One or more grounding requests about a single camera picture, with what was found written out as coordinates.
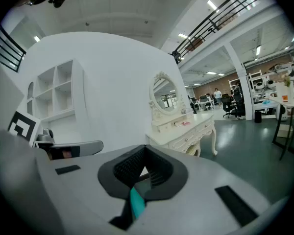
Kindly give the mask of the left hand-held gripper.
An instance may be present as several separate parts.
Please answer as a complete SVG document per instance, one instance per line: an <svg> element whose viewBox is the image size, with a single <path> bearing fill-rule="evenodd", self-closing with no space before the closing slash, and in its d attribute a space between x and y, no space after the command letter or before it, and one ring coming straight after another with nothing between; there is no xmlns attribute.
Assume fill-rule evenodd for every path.
<svg viewBox="0 0 294 235"><path fill-rule="evenodd" d="M51 160L91 156L103 149L102 141L55 144L53 132L40 119L26 112L14 113L8 132L25 139L30 147L47 150Z"/></svg>

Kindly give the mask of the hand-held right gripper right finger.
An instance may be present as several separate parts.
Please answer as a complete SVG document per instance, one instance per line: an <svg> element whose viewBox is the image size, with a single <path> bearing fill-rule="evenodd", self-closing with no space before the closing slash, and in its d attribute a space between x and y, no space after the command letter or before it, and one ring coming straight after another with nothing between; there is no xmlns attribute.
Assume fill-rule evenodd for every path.
<svg viewBox="0 0 294 235"><path fill-rule="evenodd" d="M149 202L132 225L134 235L226 235L240 228L215 192L230 186L258 215L270 202L252 185L209 159L157 147L181 161L188 170L188 180L173 198Z"/></svg>

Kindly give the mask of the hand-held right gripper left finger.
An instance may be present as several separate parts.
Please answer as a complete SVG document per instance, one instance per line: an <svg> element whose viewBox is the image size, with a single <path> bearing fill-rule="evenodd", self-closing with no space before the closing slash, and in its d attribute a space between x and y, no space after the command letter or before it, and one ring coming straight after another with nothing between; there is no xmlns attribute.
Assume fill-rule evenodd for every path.
<svg viewBox="0 0 294 235"><path fill-rule="evenodd" d="M127 231L109 223L122 213L125 201L111 197L98 181L102 164L137 148L132 145L91 156L51 161L42 149L35 150L44 187L62 221L66 235L144 235L145 226Z"/></svg>

